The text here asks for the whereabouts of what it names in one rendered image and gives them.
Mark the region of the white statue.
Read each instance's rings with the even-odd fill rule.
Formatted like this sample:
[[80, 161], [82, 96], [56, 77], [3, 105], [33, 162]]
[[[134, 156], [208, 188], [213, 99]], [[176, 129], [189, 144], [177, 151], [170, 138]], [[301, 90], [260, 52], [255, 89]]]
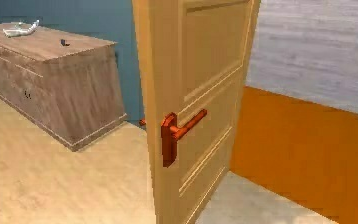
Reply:
[[39, 20], [36, 20], [31, 24], [28, 28], [23, 28], [23, 22], [18, 22], [13, 28], [10, 29], [3, 29], [3, 33], [8, 37], [19, 37], [19, 36], [27, 36], [31, 35], [36, 31], [36, 29], [39, 27]]

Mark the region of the light wooden room door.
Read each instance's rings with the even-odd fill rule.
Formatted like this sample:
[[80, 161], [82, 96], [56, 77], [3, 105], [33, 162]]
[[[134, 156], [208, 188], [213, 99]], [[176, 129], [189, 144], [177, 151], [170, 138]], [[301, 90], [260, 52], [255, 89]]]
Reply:
[[[229, 169], [261, 0], [132, 0], [156, 224], [195, 224]], [[207, 116], [163, 166], [161, 124]]]

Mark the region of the brown wooden chest of drawers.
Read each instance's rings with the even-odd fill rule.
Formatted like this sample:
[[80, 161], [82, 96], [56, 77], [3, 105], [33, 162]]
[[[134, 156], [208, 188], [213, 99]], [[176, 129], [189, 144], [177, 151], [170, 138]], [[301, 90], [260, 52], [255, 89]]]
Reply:
[[8, 38], [14, 26], [0, 24], [0, 99], [72, 151], [126, 120], [115, 42], [44, 26]]

